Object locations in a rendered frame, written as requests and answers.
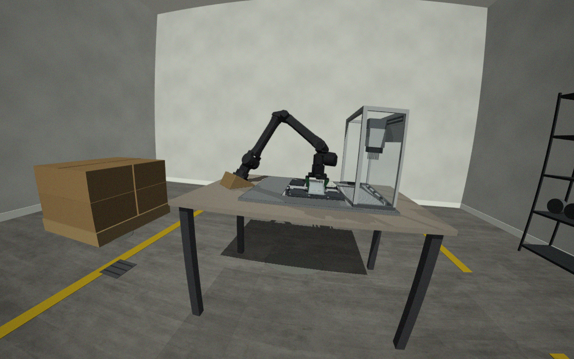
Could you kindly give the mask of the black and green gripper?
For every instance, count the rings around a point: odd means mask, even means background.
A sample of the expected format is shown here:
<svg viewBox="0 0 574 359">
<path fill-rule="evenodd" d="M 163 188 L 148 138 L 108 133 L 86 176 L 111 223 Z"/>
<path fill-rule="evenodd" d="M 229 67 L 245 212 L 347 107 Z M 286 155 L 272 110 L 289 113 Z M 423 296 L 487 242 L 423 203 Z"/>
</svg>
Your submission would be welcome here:
<svg viewBox="0 0 574 359">
<path fill-rule="evenodd" d="M 311 173 L 309 173 L 306 177 L 305 177 L 305 181 L 309 190 L 309 177 L 310 178 L 314 178 L 314 175 L 312 175 Z M 329 182 L 329 178 L 327 178 L 327 174 L 322 175 L 322 178 L 316 178 L 317 180 L 325 180 L 324 182 L 324 186 L 326 187 L 328 182 Z"/>
</svg>

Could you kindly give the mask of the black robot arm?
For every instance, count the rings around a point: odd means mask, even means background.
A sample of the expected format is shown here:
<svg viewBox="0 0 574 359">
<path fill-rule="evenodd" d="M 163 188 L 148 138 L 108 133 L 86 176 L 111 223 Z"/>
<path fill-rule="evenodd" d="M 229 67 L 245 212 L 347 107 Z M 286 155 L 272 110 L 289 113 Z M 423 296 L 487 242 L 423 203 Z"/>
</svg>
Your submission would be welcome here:
<svg viewBox="0 0 574 359">
<path fill-rule="evenodd" d="M 336 166 L 338 156 L 336 153 L 329 152 L 329 148 L 325 141 L 313 134 L 312 131 L 305 127 L 305 125 L 301 124 L 300 121 L 297 121 L 291 114 L 289 114 L 288 111 L 282 110 L 273 112 L 272 118 L 261 137 L 258 139 L 257 144 L 242 157 L 242 165 L 236 170 L 236 173 L 233 172 L 234 175 L 248 181 L 249 170 L 256 170 L 258 168 L 261 161 L 261 153 L 281 122 L 290 125 L 290 127 L 297 131 L 297 133 L 304 137 L 305 140 L 315 148 L 317 153 L 313 156 L 313 164 L 317 165 L 312 165 L 311 172 L 315 178 L 321 178 L 322 174 L 324 175 L 325 166 Z"/>
</svg>

